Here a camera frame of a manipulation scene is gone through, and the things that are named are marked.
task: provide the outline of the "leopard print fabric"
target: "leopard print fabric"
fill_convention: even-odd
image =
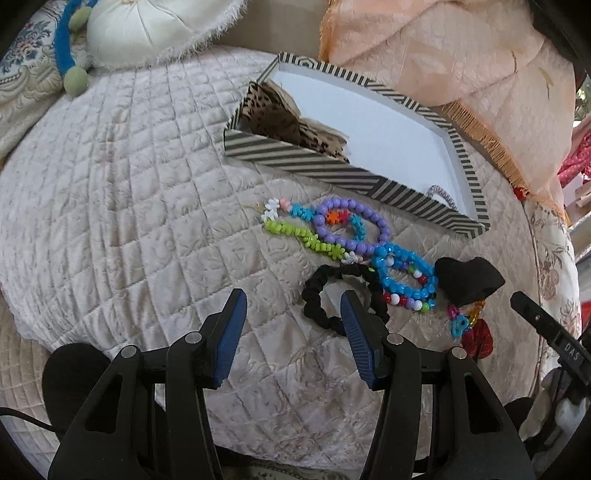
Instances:
[[[349,162],[343,153],[344,140],[337,135],[309,126],[297,117],[268,83],[248,85],[241,118],[256,135],[308,148],[323,155]]]

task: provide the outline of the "silver hair tie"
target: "silver hair tie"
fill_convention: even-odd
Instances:
[[[439,195],[442,199],[444,199],[447,204],[449,205],[449,208],[454,209],[457,211],[457,205],[456,202],[453,201],[453,198],[451,195],[449,195],[448,192],[445,191],[445,189],[439,185],[432,185],[431,188],[429,188],[427,190],[426,195],[429,198],[433,198],[433,195]]]

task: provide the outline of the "black velvet hair clip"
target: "black velvet hair clip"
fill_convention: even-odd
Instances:
[[[441,257],[435,262],[435,275],[456,307],[485,300],[505,284],[503,275],[482,257],[467,262]]]
[[[306,286],[301,292],[301,297],[306,302],[304,315],[314,320],[322,328],[334,330],[339,335],[347,336],[340,317],[333,316],[329,318],[320,306],[320,292],[324,289],[329,278],[341,280],[343,275],[362,277],[367,282],[368,290],[371,293],[369,306],[373,308],[375,314],[384,324],[388,323],[390,315],[388,314],[388,306],[382,298],[384,291],[382,284],[379,282],[379,275],[373,268],[359,264],[344,265],[342,267],[322,265],[319,267],[306,281]]]

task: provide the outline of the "black and white striped box lid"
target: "black and white striped box lid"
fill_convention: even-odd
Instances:
[[[224,150],[228,156],[279,168],[289,173],[304,175],[337,187],[353,190],[471,238],[475,238],[490,228],[488,210],[476,171],[466,153],[460,135],[448,120],[415,100],[359,73],[291,53],[280,53],[256,81],[261,83],[269,78],[279,62],[308,67],[356,83],[394,100],[446,131],[466,175],[478,221],[402,183],[306,148],[239,130],[238,123],[242,102],[224,130]]]

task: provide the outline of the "white pillow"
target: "white pillow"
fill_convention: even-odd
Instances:
[[[87,25],[95,65],[153,65],[203,46],[234,23],[246,0],[99,0]]]

